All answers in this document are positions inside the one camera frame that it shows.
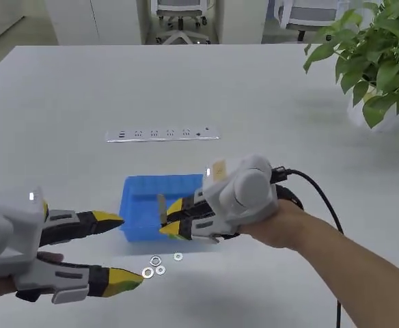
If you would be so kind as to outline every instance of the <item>electrical outlet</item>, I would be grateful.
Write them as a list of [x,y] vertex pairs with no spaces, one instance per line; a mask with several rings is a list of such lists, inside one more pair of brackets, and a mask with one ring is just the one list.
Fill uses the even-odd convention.
[[107,142],[131,141],[186,141],[186,140],[212,140],[221,136],[216,128],[184,127],[184,128],[152,128],[152,129],[124,129],[109,131],[105,135]]

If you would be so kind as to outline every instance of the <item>white table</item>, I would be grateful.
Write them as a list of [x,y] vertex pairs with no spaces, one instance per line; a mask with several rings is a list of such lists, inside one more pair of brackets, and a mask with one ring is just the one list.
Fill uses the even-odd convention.
[[[399,135],[353,128],[334,61],[306,76],[304,60],[296,44],[18,47],[0,64],[0,189],[39,184],[51,208],[117,211],[127,176],[201,172],[218,156],[258,152],[312,175],[346,233],[399,266]],[[104,141],[113,127],[174,124],[213,124],[223,139]],[[330,220],[305,182],[286,185]],[[52,250],[140,272],[157,251],[143,247],[137,255],[117,230]],[[291,251],[246,236],[204,252],[162,247],[176,250],[184,260],[164,255],[164,276],[110,299],[4,297],[0,327],[334,327],[333,296]]]

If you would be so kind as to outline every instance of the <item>washer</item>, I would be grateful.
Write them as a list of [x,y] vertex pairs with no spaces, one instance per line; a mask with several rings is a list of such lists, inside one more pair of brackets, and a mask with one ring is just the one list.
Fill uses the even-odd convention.
[[142,271],[142,277],[144,277],[145,279],[150,279],[153,275],[154,269],[150,266]]
[[160,258],[160,256],[157,256],[157,255],[152,256],[152,257],[151,257],[151,260],[150,260],[150,264],[151,264],[153,267],[158,267],[158,266],[161,264],[161,258]]
[[183,254],[182,253],[175,253],[174,254],[174,260],[175,261],[181,261],[183,259]]
[[164,275],[166,272],[166,268],[163,265],[159,265],[158,267],[156,267],[156,273],[158,275]]

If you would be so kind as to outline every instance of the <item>blue plastic box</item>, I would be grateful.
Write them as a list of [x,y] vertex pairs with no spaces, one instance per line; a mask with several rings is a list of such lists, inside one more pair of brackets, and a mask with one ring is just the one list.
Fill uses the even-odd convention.
[[125,237],[135,241],[165,241],[159,233],[160,216],[157,195],[166,197],[169,207],[180,197],[186,197],[202,185],[202,174],[187,176],[130,176],[125,180],[119,215]]

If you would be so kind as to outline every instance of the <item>white chair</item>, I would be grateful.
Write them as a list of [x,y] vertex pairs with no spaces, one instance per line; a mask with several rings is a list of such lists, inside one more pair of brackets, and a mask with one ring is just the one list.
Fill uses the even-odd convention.
[[282,29],[298,29],[302,42],[306,31],[332,24],[350,7],[350,0],[276,0],[274,16]]
[[168,26],[172,26],[172,21],[178,17],[178,29],[157,33],[156,41],[158,44],[171,44],[177,39],[183,39],[187,44],[193,44],[191,38],[204,40],[210,44],[207,35],[184,30],[184,17],[190,17],[195,20],[196,27],[201,26],[198,17],[201,17],[202,24],[207,24],[206,13],[210,0],[151,0],[151,10],[161,20],[168,16]]

